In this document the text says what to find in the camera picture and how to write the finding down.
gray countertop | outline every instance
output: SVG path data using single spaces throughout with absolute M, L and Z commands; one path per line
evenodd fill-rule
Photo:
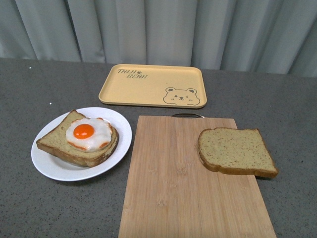
M 197 113 L 259 128 L 280 173 L 257 178 L 277 237 L 317 234 L 317 79 L 202 70 L 201 109 L 110 106 L 98 99 L 113 64 L 0 59 L 0 236 L 117 237 L 138 116 Z M 45 177 L 31 146 L 56 117 L 85 107 L 115 110 L 132 144 L 111 170 L 75 182 Z

white plate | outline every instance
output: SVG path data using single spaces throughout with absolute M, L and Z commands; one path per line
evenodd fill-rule
M 92 168 L 85 168 L 65 162 L 43 150 L 39 150 L 36 141 L 54 129 L 68 115 L 65 113 L 47 124 L 36 136 L 31 157 L 36 169 L 43 175 L 59 181 L 78 181 L 100 175 L 115 166 L 127 153 L 132 140 L 132 130 L 127 119 L 107 108 L 81 108 L 76 111 L 88 118 L 104 118 L 119 132 L 119 143 L 114 153 L 103 163 Z

metal handle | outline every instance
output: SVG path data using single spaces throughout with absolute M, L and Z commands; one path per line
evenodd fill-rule
M 204 118 L 204 116 L 201 116 L 199 114 L 194 114 L 194 113 L 178 113 L 172 115 L 172 117 L 175 118 Z

bread on cutting board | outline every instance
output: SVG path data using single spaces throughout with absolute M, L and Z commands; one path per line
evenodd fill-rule
M 110 143 L 102 150 L 96 152 L 83 152 L 76 150 L 66 140 L 66 131 L 71 123 L 85 116 L 76 110 L 72 110 L 64 120 L 48 134 L 37 140 L 36 144 L 40 150 L 50 153 L 64 161 L 84 167 L 94 167 L 104 162 L 114 152 L 118 145 L 119 134 L 114 126 Z
M 203 130 L 198 139 L 203 165 L 213 172 L 274 178 L 278 169 L 258 129 Z

yellow tray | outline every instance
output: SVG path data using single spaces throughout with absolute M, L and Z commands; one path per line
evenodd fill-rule
M 207 102 L 202 73 L 194 67 L 115 65 L 100 93 L 105 104 L 201 108 Z

